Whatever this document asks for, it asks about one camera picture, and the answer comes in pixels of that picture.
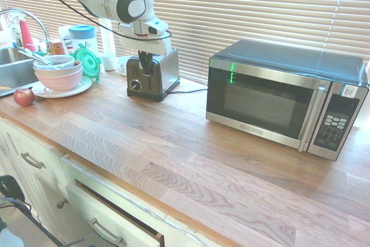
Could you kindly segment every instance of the apple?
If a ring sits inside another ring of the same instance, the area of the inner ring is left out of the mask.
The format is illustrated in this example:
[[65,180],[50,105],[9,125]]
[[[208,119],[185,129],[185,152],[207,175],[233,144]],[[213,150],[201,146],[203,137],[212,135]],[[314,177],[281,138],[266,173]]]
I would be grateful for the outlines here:
[[21,106],[30,106],[35,100],[35,94],[31,89],[18,89],[14,92],[13,98]]

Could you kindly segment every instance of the stainless steel sink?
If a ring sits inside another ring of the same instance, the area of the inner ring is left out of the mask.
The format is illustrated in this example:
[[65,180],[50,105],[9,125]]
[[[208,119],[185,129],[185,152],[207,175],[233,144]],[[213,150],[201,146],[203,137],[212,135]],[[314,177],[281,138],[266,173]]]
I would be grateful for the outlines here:
[[19,53],[18,50],[15,48],[0,49],[0,65],[28,59],[26,55]]
[[18,53],[18,49],[0,50],[0,97],[20,88],[31,88],[38,82],[33,61]]

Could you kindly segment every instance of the red bottle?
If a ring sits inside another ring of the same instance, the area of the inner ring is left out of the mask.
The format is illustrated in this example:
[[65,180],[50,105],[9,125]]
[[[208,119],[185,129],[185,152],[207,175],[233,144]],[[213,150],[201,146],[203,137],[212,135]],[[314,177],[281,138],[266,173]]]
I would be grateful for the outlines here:
[[32,41],[31,34],[29,33],[28,26],[25,20],[20,20],[19,26],[21,28],[23,47],[25,49],[29,49],[30,51],[36,51],[34,46],[29,46],[29,45],[33,45],[34,43]]

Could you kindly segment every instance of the microwave control panel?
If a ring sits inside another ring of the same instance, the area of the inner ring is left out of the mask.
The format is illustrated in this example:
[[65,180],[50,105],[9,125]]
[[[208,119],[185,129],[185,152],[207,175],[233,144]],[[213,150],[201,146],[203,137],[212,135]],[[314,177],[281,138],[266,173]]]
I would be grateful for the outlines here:
[[333,94],[313,144],[336,152],[359,101]]

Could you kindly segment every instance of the microwave window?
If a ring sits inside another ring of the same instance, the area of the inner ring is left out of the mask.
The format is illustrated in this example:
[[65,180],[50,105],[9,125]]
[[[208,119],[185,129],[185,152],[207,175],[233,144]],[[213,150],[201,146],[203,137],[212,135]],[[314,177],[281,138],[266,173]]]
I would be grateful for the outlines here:
[[298,139],[313,90],[212,69],[210,112]]

